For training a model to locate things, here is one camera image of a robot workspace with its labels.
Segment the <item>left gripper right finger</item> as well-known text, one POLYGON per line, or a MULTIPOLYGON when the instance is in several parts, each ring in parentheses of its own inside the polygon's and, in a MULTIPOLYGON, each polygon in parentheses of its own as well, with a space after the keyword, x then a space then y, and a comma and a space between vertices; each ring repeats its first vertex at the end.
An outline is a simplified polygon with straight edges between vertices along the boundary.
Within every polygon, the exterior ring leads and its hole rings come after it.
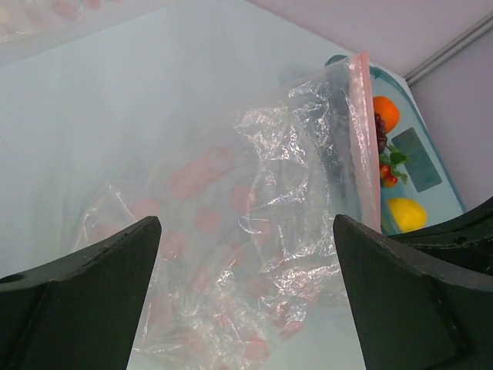
POLYGON ((368 369, 490 369, 492 278, 385 237, 349 216, 333 224, 368 369))

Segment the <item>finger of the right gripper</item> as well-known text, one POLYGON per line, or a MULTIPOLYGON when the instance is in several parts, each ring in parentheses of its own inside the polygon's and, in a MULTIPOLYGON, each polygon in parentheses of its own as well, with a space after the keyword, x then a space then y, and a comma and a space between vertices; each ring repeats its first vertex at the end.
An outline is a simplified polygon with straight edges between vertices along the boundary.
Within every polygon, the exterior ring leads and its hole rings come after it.
POLYGON ((442 261, 492 275, 492 201, 448 221, 391 239, 442 261))

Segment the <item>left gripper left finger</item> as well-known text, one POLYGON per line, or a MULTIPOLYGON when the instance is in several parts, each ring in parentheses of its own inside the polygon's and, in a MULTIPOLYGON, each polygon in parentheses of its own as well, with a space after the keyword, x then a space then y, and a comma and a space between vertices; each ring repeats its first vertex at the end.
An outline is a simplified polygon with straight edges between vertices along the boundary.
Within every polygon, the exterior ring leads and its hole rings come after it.
POLYGON ((3 369, 124 369, 161 236, 155 216, 1 279, 3 369))

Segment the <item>teal transparent plastic tray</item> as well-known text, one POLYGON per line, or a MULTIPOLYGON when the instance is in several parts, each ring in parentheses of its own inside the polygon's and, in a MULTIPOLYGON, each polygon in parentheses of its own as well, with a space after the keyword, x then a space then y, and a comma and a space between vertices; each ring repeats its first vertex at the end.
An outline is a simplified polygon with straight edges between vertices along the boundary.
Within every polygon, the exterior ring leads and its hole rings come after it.
POLYGON ((391 198, 404 197, 417 201, 427 212, 421 228, 440 224, 464 213, 461 198, 434 148, 421 114, 411 95, 388 72, 369 63, 365 54, 334 55, 329 66, 346 67, 349 113, 349 143, 354 163, 353 180, 356 206, 344 213, 385 235, 401 233, 388 209, 391 198), (399 183, 385 188, 380 182, 379 152, 374 121, 375 96, 391 99, 400 111, 396 127, 387 133, 387 144, 409 156, 402 167, 408 175, 407 185, 399 183))

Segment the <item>clear zip bag red dots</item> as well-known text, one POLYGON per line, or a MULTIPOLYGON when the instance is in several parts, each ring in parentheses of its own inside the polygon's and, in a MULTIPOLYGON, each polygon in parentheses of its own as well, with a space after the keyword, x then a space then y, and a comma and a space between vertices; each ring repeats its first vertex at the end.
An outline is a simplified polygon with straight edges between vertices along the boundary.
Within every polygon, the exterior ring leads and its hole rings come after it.
POLYGON ((131 369, 362 369, 334 242, 381 222, 366 54, 245 105, 86 206, 75 247, 162 225, 131 369))

